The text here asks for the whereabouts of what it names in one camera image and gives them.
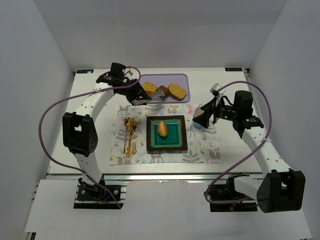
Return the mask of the silver serving tongs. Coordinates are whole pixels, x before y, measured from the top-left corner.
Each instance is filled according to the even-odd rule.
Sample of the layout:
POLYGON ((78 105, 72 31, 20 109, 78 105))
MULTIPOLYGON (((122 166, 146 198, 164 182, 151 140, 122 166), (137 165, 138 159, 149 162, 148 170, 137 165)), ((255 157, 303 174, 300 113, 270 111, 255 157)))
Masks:
POLYGON ((162 98, 164 98, 166 95, 162 90, 158 90, 155 93, 149 94, 143 94, 141 96, 138 96, 136 99, 132 101, 133 106, 140 106, 144 104, 148 104, 150 102, 161 102, 162 98))

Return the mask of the orange glazed bread roll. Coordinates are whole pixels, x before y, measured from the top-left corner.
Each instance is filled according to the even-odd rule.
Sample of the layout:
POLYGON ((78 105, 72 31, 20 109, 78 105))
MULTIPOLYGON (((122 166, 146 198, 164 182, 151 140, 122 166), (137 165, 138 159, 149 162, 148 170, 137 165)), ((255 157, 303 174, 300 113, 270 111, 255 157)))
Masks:
POLYGON ((161 137, 165 138, 168 136, 168 127, 164 121, 159 122, 157 132, 161 137))

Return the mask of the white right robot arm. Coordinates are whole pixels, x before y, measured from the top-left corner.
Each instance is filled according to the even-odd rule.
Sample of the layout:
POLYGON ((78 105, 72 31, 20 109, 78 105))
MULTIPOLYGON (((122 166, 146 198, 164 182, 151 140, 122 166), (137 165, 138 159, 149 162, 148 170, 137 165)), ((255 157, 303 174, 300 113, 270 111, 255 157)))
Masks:
POLYGON ((293 170, 268 140, 262 121, 253 115, 253 96, 249 91, 235 92, 231 105, 217 91, 214 98, 199 108, 200 114, 192 121, 207 129, 218 119, 232 122, 233 129, 250 148, 262 171, 263 180, 247 174, 231 174, 224 190, 214 189, 212 182, 204 193, 205 200, 213 205, 232 205, 254 200, 264 213, 299 211, 302 208, 306 177, 293 170))

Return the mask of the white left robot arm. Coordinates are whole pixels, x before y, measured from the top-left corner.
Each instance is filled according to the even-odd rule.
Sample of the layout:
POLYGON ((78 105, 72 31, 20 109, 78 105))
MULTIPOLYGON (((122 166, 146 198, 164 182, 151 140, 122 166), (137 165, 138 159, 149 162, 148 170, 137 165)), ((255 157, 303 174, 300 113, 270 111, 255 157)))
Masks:
POLYGON ((95 156, 98 145, 95 121, 107 102, 115 95, 125 96, 133 106, 152 100, 140 84, 140 79, 133 78, 126 73, 126 69, 130 67, 113 62, 110 70, 98 77, 85 101, 75 111, 66 112, 62 117, 63 145, 76 158, 83 171, 81 181, 86 185, 97 185, 103 178, 95 156))

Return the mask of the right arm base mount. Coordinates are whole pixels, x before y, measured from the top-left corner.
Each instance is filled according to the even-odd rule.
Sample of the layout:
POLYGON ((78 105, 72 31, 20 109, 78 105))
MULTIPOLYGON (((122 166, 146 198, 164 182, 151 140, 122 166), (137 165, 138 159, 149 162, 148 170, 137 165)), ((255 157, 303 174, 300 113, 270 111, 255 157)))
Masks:
MULTIPOLYGON (((230 175, 226 183, 215 184, 208 192, 208 199, 216 202, 225 201, 239 201, 244 198, 248 198, 244 193, 237 192, 235 190, 235 178, 249 177, 248 174, 232 174, 230 175)), ((239 201, 237 203, 228 204, 209 204, 211 213, 227 213, 227 212, 257 212, 258 207, 256 201, 253 198, 249 198, 248 201, 239 201)))

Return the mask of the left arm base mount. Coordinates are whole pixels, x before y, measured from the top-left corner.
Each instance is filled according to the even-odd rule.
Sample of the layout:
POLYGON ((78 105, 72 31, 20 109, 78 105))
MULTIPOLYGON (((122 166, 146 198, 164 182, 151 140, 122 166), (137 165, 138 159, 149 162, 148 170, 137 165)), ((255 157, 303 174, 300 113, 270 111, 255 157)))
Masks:
MULTIPOLYGON (((127 186, 125 184, 112 183, 106 187, 122 207, 126 198, 127 186)), ((104 189, 102 193, 99 193, 97 196, 92 196, 90 192, 79 183, 75 193, 73 208, 83 210, 120 210, 112 196, 104 189)))

